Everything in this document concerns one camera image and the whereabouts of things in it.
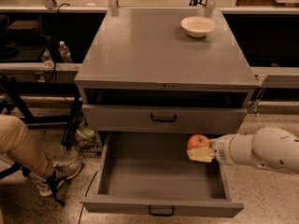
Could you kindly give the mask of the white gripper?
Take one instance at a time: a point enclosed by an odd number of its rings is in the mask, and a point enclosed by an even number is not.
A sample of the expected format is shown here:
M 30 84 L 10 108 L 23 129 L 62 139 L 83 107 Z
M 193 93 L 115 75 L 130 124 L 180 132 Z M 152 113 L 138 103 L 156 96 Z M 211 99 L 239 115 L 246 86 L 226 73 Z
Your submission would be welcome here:
M 191 161 L 212 162 L 215 158 L 221 165 L 236 165 L 230 151 L 231 143 L 237 134 L 226 134 L 211 140 L 211 149 L 199 147 L 187 150 Z

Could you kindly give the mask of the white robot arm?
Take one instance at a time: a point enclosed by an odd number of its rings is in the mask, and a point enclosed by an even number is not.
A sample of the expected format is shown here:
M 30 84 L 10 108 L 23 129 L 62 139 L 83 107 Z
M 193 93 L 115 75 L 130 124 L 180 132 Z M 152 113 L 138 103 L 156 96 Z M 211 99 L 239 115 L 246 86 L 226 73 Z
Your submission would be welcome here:
M 280 128 L 265 127 L 255 134 L 226 134 L 208 139 L 193 135 L 187 143 L 191 161 L 246 165 L 265 171 L 299 173 L 298 137 Z

